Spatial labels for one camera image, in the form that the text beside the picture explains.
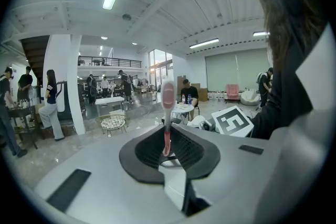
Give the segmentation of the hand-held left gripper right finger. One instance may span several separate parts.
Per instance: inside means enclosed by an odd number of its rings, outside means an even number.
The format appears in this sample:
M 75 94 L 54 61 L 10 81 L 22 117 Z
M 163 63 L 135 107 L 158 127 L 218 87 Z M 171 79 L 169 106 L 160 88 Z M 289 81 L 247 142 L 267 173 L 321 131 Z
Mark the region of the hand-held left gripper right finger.
M 182 223 L 256 223 L 258 203 L 280 157 L 285 129 L 269 140 L 242 138 L 174 125 L 217 146 L 220 160 L 209 176 L 192 180 L 197 197 L 210 206 Z

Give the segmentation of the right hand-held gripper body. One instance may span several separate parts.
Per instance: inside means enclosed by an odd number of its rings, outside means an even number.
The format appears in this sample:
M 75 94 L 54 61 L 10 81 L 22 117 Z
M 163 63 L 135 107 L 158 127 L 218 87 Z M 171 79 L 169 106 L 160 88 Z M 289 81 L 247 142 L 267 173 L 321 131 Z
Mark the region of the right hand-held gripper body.
M 254 129 L 251 120 L 238 106 L 232 106 L 212 113 L 202 128 L 206 131 L 234 137 L 247 137 Z

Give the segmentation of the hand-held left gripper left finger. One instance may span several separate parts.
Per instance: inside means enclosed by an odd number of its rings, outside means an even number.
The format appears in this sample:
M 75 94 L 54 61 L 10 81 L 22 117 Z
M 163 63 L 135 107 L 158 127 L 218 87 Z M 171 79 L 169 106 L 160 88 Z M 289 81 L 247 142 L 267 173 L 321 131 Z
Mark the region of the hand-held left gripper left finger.
M 92 143 L 57 165 L 36 185 L 47 199 L 75 170 L 91 174 L 66 214 L 86 223 L 179 223 L 185 215 L 173 204 L 161 185 L 138 183 L 122 168 L 121 147 L 153 127 L 134 130 Z

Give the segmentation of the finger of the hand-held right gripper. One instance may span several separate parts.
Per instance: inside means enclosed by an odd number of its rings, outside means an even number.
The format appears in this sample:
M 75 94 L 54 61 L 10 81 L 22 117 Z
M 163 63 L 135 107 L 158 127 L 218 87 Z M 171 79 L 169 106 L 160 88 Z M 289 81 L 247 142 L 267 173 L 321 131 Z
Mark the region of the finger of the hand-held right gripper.
M 188 121 L 187 126 L 194 128 L 202 128 L 205 122 L 205 118 L 202 115 L 196 116 L 192 121 Z

